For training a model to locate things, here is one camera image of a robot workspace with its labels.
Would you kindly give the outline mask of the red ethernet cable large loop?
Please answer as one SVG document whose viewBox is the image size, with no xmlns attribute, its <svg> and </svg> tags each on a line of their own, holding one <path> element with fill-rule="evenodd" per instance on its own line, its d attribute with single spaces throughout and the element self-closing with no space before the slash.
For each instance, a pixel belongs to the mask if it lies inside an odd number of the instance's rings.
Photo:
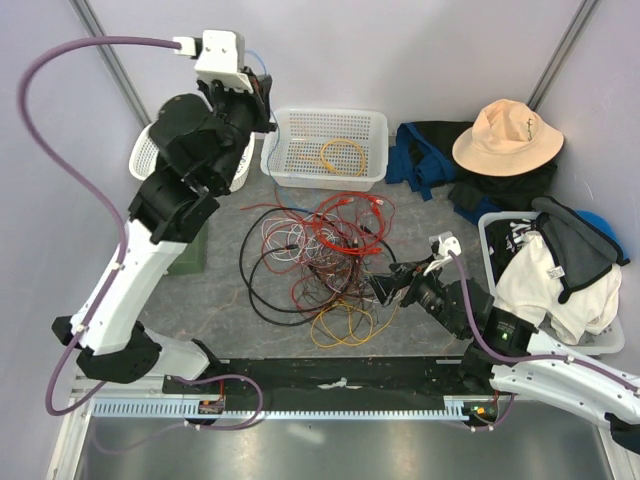
<svg viewBox="0 0 640 480">
<path fill-rule="evenodd" d="M 364 200 L 377 221 L 378 230 L 367 233 L 355 221 L 344 222 L 337 210 Z M 378 254 L 387 234 L 387 222 L 382 213 L 385 201 L 377 195 L 363 192 L 342 192 L 324 200 L 313 212 L 310 223 L 316 239 L 325 247 L 352 256 Z"/>
</svg>

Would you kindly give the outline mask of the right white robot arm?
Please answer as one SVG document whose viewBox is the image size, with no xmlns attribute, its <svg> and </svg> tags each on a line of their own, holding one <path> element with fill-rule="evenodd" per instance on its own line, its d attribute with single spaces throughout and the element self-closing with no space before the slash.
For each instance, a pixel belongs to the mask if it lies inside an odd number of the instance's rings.
<svg viewBox="0 0 640 480">
<path fill-rule="evenodd" d="M 433 260 L 392 265 L 368 282 L 377 299 L 420 305 L 451 335 L 470 342 L 458 368 L 467 392 L 486 388 L 523 395 L 609 430 L 614 442 L 639 450 L 639 378 L 562 344 L 530 322 L 499 309 L 464 273 L 440 281 Z"/>
</svg>

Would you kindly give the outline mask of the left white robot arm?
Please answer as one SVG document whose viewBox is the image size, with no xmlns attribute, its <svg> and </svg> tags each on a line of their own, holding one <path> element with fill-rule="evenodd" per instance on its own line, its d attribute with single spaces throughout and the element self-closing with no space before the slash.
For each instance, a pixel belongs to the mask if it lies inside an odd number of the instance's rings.
<svg viewBox="0 0 640 480">
<path fill-rule="evenodd" d="M 199 80 L 198 93 L 166 101 L 149 136 L 159 152 L 125 223 L 127 244 L 85 306 L 54 320 L 60 342 L 79 351 L 76 363 L 93 380 L 133 383 L 146 375 L 183 378 L 198 393 L 219 382 L 217 359 L 200 340 L 180 341 L 158 334 L 138 319 L 165 271 L 197 237 L 230 194 L 242 155 L 254 133 L 270 133 L 270 75 L 242 74 L 246 89 L 220 80 Z"/>
</svg>

